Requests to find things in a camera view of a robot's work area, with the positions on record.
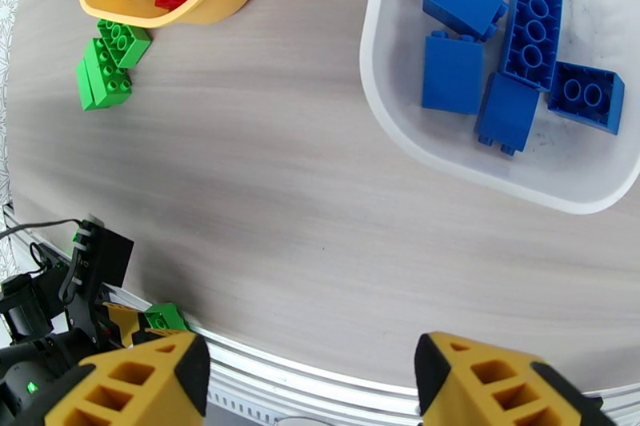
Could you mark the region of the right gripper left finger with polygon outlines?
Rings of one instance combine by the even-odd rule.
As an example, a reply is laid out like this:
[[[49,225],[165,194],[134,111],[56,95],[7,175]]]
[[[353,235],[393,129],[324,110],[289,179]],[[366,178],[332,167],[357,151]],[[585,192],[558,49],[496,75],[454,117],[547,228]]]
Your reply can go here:
[[[43,426],[202,426],[210,354],[202,336],[176,332],[82,360]]]

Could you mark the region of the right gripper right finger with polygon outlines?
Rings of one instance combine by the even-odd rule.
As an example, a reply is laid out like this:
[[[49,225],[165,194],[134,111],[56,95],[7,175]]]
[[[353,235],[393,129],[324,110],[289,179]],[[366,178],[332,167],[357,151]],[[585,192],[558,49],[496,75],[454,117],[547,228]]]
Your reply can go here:
[[[542,358],[445,332],[414,353],[421,426],[617,426]]]

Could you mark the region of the green square lego brick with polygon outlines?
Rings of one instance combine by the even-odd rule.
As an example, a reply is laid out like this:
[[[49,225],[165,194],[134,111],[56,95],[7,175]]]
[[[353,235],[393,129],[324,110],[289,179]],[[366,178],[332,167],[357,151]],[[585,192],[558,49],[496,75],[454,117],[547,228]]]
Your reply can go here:
[[[179,312],[177,305],[173,302],[152,305],[144,314],[151,328],[160,330],[190,330],[190,327]]]
[[[152,42],[141,27],[100,19],[98,32],[118,68],[134,68]]]

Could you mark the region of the white plastic container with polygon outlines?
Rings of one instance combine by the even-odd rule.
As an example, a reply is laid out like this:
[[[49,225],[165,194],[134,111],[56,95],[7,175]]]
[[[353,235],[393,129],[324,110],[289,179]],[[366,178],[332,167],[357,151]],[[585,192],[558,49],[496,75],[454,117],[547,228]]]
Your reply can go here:
[[[640,0],[563,0],[558,58],[617,73],[626,90],[617,135],[549,111],[541,100],[523,152],[478,142],[475,119],[423,109],[425,40],[442,24],[422,0],[368,0],[360,74],[378,124],[421,164],[572,214],[611,207],[640,175]]]

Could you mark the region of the blue sloped lego brick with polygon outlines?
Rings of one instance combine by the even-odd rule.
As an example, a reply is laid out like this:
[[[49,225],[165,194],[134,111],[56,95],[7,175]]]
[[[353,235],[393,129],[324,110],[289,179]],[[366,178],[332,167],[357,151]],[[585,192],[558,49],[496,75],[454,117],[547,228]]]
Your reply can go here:
[[[625,82],[614,71],[556,62],[547,109],[560,117],[616,135]]]

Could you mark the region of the long green lego brick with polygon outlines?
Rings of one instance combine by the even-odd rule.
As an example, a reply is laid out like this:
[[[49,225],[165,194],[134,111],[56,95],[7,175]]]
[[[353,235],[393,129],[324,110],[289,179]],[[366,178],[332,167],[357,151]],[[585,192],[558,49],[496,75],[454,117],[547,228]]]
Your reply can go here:
[[[84,49],[83,60],[98,109],[120,105],[132,94],[127,70],[117,67],[102,38],[89,41]]]

